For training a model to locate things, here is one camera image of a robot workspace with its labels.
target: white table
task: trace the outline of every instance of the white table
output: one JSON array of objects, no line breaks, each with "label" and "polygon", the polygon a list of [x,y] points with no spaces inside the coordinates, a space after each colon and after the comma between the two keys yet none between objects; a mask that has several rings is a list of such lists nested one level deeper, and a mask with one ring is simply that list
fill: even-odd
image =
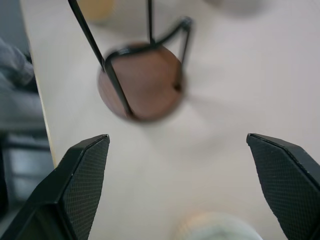
[{"label": "white table", "polygon": [[[147,39],[145,0],[118,2],[108,26],[90,26],[103,52]],[[140,124],[100,99],[99,64],[67,0],[22,1],[55,164],[79,141],[110,135],[90,239],[169,240],[180,220],[203,211],[239,216],[265,240],[286,239],[246,135],[282,138],[320,161],[320,1],[247,2],[156,0],[157,33],[181,15],[197,29],[183,103]]]}]

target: blurry round object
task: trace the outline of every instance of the blurry round object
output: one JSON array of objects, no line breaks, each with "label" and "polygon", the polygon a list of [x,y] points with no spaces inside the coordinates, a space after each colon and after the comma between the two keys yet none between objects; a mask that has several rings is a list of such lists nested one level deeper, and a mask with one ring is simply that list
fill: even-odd
[{"label": "blurry round object", "polygon": [[113,12],[115,0],[78,0],[85,20],[94,23],[105,21]]},{"label": "blurry round object", "polygon": [[241,219],[226,213],[192,217],[178,228],[174,240],[263,240]]}]

